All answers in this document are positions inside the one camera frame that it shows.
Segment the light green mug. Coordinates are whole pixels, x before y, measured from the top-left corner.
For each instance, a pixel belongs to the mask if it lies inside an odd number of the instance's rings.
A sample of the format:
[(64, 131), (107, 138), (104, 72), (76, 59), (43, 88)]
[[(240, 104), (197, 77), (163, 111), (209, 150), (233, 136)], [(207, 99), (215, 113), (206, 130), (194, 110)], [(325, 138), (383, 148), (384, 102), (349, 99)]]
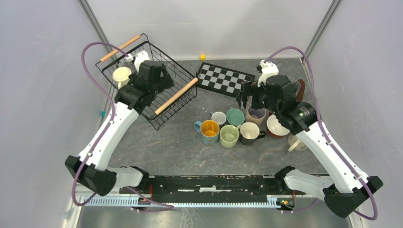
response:
[(226, 125), (220, 130), (220, 144), (227, 149), (233, 148), (239, 139), (239, 130), (233, 125)]

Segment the glossy black mug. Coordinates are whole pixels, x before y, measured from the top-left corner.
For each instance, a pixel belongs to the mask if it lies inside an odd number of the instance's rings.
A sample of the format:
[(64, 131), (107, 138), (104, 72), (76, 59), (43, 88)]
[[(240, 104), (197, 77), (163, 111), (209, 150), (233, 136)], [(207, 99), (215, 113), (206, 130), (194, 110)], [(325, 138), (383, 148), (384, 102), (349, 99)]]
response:
[(240, 133), (239, 142), (242, 145), (252, 145), (257, 139), (264, 138), (267, 133), (252, 122), (246, 122), (237, 126)]

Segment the grey blue mug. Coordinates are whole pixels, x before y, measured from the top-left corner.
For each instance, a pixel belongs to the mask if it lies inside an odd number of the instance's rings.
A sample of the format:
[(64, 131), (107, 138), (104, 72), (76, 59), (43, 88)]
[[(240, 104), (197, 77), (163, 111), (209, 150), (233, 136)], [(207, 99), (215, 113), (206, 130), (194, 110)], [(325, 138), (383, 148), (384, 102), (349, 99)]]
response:
[(223, 112), (210, 112), (210, 117), (219, 127), (223, 127), (227, 122), (226, 114)]

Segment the red floral mug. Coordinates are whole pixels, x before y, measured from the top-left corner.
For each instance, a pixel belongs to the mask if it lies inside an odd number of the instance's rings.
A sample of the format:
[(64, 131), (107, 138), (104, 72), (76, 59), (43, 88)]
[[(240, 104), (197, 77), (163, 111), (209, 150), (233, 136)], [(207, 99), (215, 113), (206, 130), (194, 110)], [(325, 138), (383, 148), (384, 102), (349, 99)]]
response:
[(266, 130), (272, 138), (282, 138), (290, 133), (290, 130), (283, 127), (275, 115), (270, 115), (266, 121)]

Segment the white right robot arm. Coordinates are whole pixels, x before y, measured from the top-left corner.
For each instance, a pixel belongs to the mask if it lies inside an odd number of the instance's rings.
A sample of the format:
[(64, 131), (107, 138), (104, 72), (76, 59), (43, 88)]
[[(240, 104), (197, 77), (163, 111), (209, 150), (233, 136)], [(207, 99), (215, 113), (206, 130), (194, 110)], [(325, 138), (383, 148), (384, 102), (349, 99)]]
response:
[(320, 161), (328, 177), (303, 173), (287, 166), (275, 174), (277, 192), (300, 191), (322, 200), (341, 218), (348, 217), (366, 200), (372, 200), (383, 182), (378, 176), (368, 176), (355, 165), (332, 138), (319, 112), (296, 99), (293, 83), (287, 76), (275, 75), (264, 82), (243, 82), (236, 98), (246, 108), (251, 100), (254, 109), (265, 108), (276, 117)]

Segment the blue bottomed mug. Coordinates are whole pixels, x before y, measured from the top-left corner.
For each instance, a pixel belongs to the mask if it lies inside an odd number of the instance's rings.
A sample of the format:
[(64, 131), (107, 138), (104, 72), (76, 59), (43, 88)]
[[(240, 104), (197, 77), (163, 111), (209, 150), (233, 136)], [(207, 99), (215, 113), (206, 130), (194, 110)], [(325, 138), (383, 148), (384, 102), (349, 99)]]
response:
[(195, 121), (194, 128), (201, 133), (201, 142), (205, 146), (214, 146), (218, 143), (220, 127), (214, 120)]

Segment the pink iridescent mug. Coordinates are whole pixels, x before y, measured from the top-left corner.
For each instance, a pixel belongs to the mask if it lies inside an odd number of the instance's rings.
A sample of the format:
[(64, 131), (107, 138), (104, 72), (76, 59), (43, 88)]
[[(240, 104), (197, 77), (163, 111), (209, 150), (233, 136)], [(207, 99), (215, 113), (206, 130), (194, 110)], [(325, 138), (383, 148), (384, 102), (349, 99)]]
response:
[(254, 109), (252, 105), (249, 105), (246, 111), (245, 121), (256, 124), (258, 127), (261, 126), (265, 117), (267, 115), (267, 110), (264, 108)]

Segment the small green teacup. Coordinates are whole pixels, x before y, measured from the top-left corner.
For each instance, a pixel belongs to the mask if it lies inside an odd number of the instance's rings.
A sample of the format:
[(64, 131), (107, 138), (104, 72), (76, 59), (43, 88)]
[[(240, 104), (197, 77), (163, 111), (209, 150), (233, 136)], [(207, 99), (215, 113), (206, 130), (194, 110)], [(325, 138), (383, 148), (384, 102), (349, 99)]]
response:
[(230, 125), (238, 126), (245, 122), (245, 116), (243, 112), (237, 108), (230, 108), (226, 112), (227, 121)]

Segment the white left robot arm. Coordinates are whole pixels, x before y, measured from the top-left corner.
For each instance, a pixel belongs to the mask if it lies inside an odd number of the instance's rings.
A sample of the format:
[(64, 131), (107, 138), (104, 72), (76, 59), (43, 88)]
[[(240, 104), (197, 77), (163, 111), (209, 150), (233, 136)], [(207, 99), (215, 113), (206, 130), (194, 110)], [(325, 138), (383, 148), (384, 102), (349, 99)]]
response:
[(131, 186), (137, 193), (149, 189), (149, 180), (137, 168), (109, 168), (107, 165), (117, 144), (128, 127), (142, 111), (150, 106), (157, 95), (173, 87), (174, 82), (162, 62), (145, 60), (135, 65), (136, 72), (129, 75), (114, 98), (114, 110), (109, 113), (101, 129), (89, 145), (78, 155), (68, 156), (65, 166), (77, 182), (105, 196), (113, 188)]

